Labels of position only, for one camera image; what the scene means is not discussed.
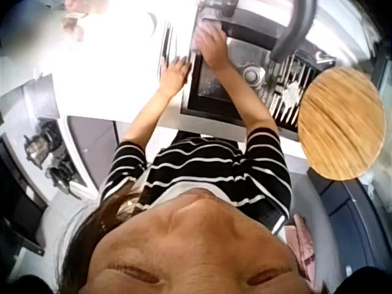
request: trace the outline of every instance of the striped shirt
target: striped shirt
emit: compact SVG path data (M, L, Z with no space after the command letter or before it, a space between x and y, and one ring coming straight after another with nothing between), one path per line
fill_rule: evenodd
M106 200L147 169L144 150L130 141L115 153L102 193ZM246 152L216 138L187 138L163 149L149 167L137 207L147 209L181 182L213 184L233 206L277 232L288 219L292 189L279 136L267 128L252 131Z

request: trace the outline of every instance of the wooden cutting board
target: wooden cutting board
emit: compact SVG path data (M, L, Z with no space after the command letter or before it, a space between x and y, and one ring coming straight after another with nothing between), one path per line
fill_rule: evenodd
M298 135L311 167L343 181L362 175L385 139L379 93L361 72L338 67L321 73L301 103Z

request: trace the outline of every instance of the gray faucet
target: gray faucet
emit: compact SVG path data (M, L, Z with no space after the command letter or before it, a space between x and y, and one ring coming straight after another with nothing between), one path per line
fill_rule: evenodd
M293 15L288 28L276 42L271 59L282 63L301 44L312 27L317 0L294 0Z
M237 5L238 0L202 0L199 10L210 7L220 10L223 17L231 18ZM316 8L317 0L294 0L290 24L271 52L273 61L282 63L305 40L313 24Z

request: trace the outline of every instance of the closed eye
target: closed eye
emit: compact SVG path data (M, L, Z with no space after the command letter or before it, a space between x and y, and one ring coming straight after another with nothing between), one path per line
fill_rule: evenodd
M128 276L133 277L136 280L148 283L148 284L156 284L159 282L159 278L151 273L147 273L140 268L136 268L134 266L129 265L111 265L109 266L110 270L120 271Z
M290 268L269 268L261 273L256 274L255 276L252 276L247 280L247 284L249 286L257 286L262 283L268 282L272 279L275 279L276 277L280 276L281 274L289 273L291 271Z

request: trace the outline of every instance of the stainless steel sink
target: stainless steel sink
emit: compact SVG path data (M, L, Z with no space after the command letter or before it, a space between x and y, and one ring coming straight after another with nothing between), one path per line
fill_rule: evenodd
M219 19L213 9L206 9L199 13L195 25L205 18L221 21L228 35L228 55L237 71L270 110L277 125L296 133L299 105L306 88L320 72L333 67L334 61L317 64L315 56L321 50L307 40L281 63L271 60L277 36L285 28L248 10L237 9L228 20ZM181 113L243 126L228 94L203 58L191 52L190 61L194 66L184 88ZM286 107L282 95L294 82L298 84L298 101L293 107Z

